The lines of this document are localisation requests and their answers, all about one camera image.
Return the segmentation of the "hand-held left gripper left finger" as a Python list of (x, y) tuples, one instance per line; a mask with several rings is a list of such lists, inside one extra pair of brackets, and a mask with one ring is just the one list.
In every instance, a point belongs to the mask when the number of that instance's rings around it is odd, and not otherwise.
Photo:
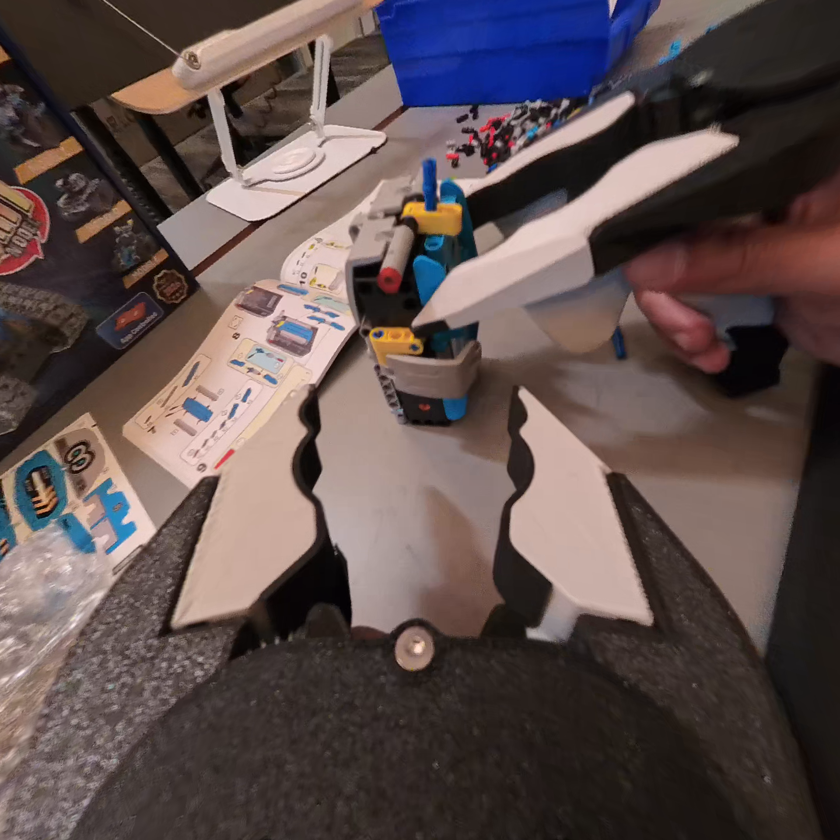
[(248, 618), (292, 634), (319, 603), (350, 623), (348, 564), (314, 493), (320, 429), (317, 389), (305, 385), (221, 468), (173, 630)]

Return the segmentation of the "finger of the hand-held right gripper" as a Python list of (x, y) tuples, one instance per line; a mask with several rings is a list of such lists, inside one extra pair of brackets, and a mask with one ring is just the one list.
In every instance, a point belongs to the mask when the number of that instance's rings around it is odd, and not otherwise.
[(735, 134), (712, 127), (636, 150), (581, 196), (454, 268), (415, 317), (413, 331), (465, 327), (582, 287), (604, 272), (595, 268), (590, 246), (597, 227), (738, 144)]
[(511, 235), (585, 193), (637, 147), (643, 102), (622, 92), (585, 108), (480, 178), (466, 198), (473, 228)]

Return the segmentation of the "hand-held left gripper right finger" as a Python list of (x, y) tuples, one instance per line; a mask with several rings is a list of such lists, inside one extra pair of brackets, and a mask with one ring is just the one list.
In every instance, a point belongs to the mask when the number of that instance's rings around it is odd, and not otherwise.
[(613, 473), (524, 387), (511, 394), (493, 581), (527, 638), (564, 644), (583, 616), (652, 627)]

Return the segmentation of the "grey blue toy brick assembly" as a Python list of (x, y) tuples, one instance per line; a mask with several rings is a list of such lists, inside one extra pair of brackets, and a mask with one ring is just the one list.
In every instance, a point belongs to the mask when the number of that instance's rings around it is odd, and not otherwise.
[(435, 158), (415, 176), (383, 181), (368, 209), (350, 225), (345, 283), (353, 318), (373, 363), (384, 399), (400, 424), (447, 426), (467, 413), (468, 395), (435, 400), (396, 390), (393, 373), (376, 363), (367, 336), (380, 327), (408, 327), (424, 341), (423, 355), (453, 359), (479, 326), (419, 334), (412, 323), (450, 270), (477, 257), (466, 195), (455, 181), (438, 180)]

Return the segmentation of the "brick instruction booklet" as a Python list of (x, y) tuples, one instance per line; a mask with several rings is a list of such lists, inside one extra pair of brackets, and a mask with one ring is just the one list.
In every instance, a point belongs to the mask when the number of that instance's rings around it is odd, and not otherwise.
[(358, 205), (293, 249), (277, 279), (242, 290), (122, 435), (194, 487), (215, 475), (289, 397), (318, 385), (357, 330), (344, 268), (351, 222), (366, 208)]

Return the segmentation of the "grey desk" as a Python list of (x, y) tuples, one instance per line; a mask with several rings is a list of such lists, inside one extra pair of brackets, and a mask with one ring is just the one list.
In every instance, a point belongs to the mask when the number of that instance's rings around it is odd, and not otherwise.
[[(373, 640), (246, 650), (132, 746), (72, 838), (824, 838), (767, 665), (707, 570), (635, 485), (610, 486), (654, 625), (581, 617), (525, 637), (503, 601), (477, 637), (423, 614)], [(413, 478), (343, 494), (389, 574), (466, 571), (497, 547), (514, 487), (477, 522)]]

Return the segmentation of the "white desk stand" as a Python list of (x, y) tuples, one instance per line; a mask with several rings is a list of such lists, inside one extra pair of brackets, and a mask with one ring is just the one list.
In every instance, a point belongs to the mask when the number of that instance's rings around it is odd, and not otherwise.
[[(207, 104), (213, 119), (228, 179), (213, 188), (207, 201), (245, 221), (255, 222), (283, 212), (321, 184), (379, 149), (384, 132), (326, 121), (331, 31), (361, 17), (377, 1), (300, 1), (281, 7), (241, 28), (226, 29), (184, 48), (170, 67), (187, 90), (209, 88)], [(254, 70), (314, 41), (310, 130), (240, 166), (228, 123), (223, 88)]]

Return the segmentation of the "person's right hand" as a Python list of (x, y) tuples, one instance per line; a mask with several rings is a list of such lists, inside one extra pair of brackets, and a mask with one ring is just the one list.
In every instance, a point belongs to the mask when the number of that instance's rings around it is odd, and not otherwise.
[(781, 223), (679, 238), (636, 257), (624, 271), (662, 340), (706, 374), (724, 371), (731, 353), (686, 296), (770, 297), (789, 344), (838, 366), (839, 174), (793, 201)]

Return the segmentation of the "blue plastic bin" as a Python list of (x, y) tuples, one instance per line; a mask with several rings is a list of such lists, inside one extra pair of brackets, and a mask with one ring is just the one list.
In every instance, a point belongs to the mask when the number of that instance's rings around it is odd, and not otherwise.
[(588, 94), (659, 1), (385, 1), (375, 8), (403, 104), (503, 104)]

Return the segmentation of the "blue sticker sheet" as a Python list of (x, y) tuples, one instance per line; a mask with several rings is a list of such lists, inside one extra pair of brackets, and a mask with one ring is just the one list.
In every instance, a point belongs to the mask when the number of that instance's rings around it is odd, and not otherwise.
[(2, 473), (2, 557), (53, 524), (80, 551), (104, 554), (113, 576), (155, 534), (151, 517), (89, 413)]

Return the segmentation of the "crumpled clear plastic bag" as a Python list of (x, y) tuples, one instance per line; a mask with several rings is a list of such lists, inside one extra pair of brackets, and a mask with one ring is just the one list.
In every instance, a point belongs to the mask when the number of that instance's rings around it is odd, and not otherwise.
[(1, 563), (1, 785), (33, 737), (69, 647), (112, 582), (109, 559), (74, 543), (58, 523)]

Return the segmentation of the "toy robot kit box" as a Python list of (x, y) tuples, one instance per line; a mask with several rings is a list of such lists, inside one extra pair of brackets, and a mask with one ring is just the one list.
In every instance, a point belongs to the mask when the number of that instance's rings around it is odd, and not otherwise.
[(5, 457), (198, 285), (7, 38), (1, 93)]

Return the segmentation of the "tan board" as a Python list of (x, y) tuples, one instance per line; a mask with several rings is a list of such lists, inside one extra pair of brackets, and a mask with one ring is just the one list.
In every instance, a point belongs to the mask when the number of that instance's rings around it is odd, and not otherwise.
[(209, 88), (185, 89), (171, 68), (138, 80), (109, 95), (111, 100), (132, 112), (159, 116), (186, 109), (206, 98)]

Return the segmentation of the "black partition board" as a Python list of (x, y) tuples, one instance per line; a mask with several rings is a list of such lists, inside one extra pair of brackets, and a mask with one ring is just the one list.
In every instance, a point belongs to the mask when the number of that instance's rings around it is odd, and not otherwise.
[(2, 1), (1, 19), (37, 76), (73, 110), (275, 8), (269, 1)]

